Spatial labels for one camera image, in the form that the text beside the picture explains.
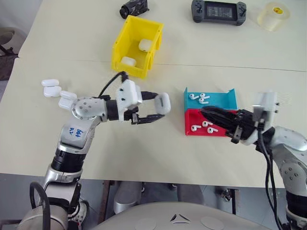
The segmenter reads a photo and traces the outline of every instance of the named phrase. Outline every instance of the small black device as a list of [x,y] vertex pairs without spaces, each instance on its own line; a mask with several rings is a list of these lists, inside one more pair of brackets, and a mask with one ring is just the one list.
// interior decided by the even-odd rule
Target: small black device
[[192,1],[192,15],[196,23],[227,23],[242,25],[246,19],[246,4],[243,2],[225,3],[217,1]]
[[126,19],[128,15],[138,16],[148,10],[147,0],[130,0],[121,7],[119,13],[123,19]]

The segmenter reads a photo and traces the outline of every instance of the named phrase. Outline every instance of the robotic hand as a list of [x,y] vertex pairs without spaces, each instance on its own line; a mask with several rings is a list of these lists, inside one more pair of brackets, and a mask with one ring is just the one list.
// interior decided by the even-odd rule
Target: robotic hand
[[[117,90],[116,100],[111,100],[109,95],[102,94],[118,76],[121,76],[122,84]],[[157,114],[139,117],[138,105],[143,100],[151,99],[154,99]],[[40,230],[42,225],[44,230],[67,229],[68,214],[76,210],[79,202],[81,184],[78,181],[82,174],[83,161],[98,124],[108,120],[131,120],[133,125],[150,123],[165,116],[170,109],[167,93],[141,92],[139,86],[129,80],[125,72],[115,75],[98,97],[82,97],[74,101],[71,107],[73,116],[63,126],[55,157],[47,169],[43,186],[47,196],[41,196],[44,191],[36,188],[42,203],[36,207],[33,198],[34,188],[30,186],[33,209],[26,214],[18,229]]]
[[[272,173],[272,161],[279,168],[286,189],[287,219],[292,229],[307,228],[307,140],[299,133],[283,127],[272,127],[276,111],[276,93],[259,94],[254,113],[238,110],[236,114],[217,107],[204,107],[202,115],[227,130],[226,135],[237,144],[255,144],[256,150],[267,159],[266,188],[270,205],[279,229],[281,225],[276,211],[276,194]],[[272,181],[274,205],[268,192],[269,174]]]

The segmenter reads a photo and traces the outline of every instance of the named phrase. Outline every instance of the white wall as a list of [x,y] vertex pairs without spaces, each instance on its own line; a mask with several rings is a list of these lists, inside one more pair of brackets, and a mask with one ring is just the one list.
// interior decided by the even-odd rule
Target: white wall
[[28,35],[42,0],[0,0],[0,27],[15,27]]

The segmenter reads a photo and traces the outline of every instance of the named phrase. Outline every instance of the white table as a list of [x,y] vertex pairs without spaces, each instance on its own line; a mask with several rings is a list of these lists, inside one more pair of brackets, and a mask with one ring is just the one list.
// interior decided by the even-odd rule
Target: white table
[[[183,91],[235,88],[238,106],[251,110],[255,93],[272,89],[282,105],[276,125],[307,136],[306,2],[281,1],[292,17],[274,33],[255,24],[267,2],[246,0],[248,19],[235,27],[194,23],[190,0],[151,0],[141,17],[165,23],[163,42],[148,78],[133,80],[144,91],[169,93],[172,111],[147,125],[99,125],[82,177],[263,187],[266,163],[254,146],[185,136]],[[115,74],[110,57],[124,22],[122,3],[43,1],[0,103],[0,173],[45,174],[70,113],[58,107],[59,99],[43,96],[40,82],[57,78],[78,96],[97,95]],[[114,96],[118,86],[108,93]],[[153,112],[150,106],[141,106],[141,115]],[[275,175],[283,187],[276,168]]]
[[[229,66],[306,71],[305,0],[278,0],[291,12],[277,32],[261,29],[256,18],[271,0],[244,0],[242,26],[195,23],[192,0],[149,0],[142,18],[162,22],[155,64]],[[123,0],[45,0],[19,53],[21,58],[111,61],[124,20]]]
[[[113,74],[109,62],[17,59],[0,104],[0,173],[42,176],[52,161],[70,113],[58,107],[58,98],[43,96],[42,79],[57,77],[63,89],[92,96]],[[272,89],[282,104],[276,125],[307,136],[304,72],[154,65],[148,79],[133,79],[142,90],[168,92],[172,111],[147,125],[100,124],[83,178],[263,187],[266,163],[254,146],[235,145],[229,138],[185,136],[185,87],[206,92],[235,88],[239,107],[246,109],[251,109],[256,92]],[[107,93],[114,96],[118,86],[115,82]],[[141,106],[141,114],[152,112],[150,106]],[[277,168],[275,175],[282,187]]]

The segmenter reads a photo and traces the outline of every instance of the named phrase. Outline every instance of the yellow plastic box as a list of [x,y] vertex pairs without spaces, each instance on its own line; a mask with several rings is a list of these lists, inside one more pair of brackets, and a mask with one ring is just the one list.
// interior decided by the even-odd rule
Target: yellow plastic box
[[[112,69],[145,78],[153,66],[155,51],[160,48],[163,26],[163,23],[129,15],[112,48]],[[152,41],[148,52],[139,50],[142,39]],[[121,63],[124,56],[135,59],[136,66]]]

